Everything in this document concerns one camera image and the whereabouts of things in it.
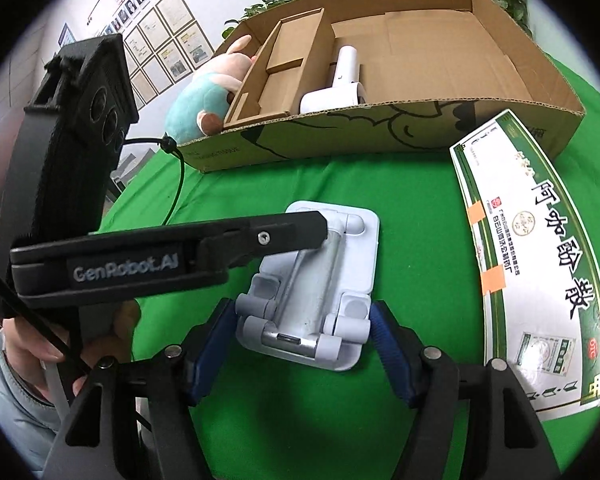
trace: light blue jacket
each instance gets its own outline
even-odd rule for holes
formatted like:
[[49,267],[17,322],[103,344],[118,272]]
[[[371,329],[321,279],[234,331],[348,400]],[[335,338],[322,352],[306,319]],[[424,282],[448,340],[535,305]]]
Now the light blue jacket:
[[36,476],[42,476],[46,457],[60,429],[56,408],[33,394],[4,356],[0,330],[0,428]]

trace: pink plush toy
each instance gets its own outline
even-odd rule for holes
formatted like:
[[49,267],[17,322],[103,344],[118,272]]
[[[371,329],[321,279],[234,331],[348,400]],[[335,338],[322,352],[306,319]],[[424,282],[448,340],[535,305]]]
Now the pink plush toy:
[[167,113],[164,129],[178,144],[222,131],[229,104],[240,89],[254,57],[240,53],[251,41],[243,36],[196,70],[191,83]]

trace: camera lens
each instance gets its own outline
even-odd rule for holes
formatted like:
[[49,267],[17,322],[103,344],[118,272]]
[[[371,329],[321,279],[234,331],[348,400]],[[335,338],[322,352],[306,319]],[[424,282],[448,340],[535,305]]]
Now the camera lens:
[[107,105],[107,89],[100,88],[91,101],[91,120],[95,123],[102,117],[104,107]]
[[116,133],[118,127],[118,113],[115,108],[109,110],[107,118],[104,120],[102,126],[102,141],[105,144],[109,144],[113,140],[113,136]]
[[116,137],[116,145],[115,145],[116,152],[120,151],[120,149],[122,148],[122,145],[124,143],[125,143],[125,133],[122,130],[122,128],[120,128],[118,130],[118,136]]

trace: white device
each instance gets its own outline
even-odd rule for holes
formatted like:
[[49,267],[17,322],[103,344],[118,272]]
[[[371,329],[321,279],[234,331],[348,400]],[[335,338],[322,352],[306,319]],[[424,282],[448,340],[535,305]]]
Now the white device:
[[235,301],[236,337],[256,352],[348,370],[369,336],[380,222],[368,209],[319,202],[294,202],[286,212],[308,210],[327,219],[327,239],[317,250],[263,258]]
[[345,45],[338,52],[331,87],[305,94],[300,101],[300,113],[322,112],[365,102],[365,89],[360,84],[358,51],[350,45]]

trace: orange tape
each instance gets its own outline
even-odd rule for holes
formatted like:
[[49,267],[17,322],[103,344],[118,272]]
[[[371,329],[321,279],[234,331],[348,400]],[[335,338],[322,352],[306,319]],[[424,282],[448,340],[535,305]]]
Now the orange tape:
[[480,274],[480,282],[482,283],[482,295],[487,292],[497,292],[507,286],[504,282],[504,269],[501,265],[491,267]]
[[466,209],[466,214],[469,217],[469,224],[473,225],[476,222],[482,220],[486,215],[484,214],[484,208],[482,202],[478,200],[475,204],[469,206]]

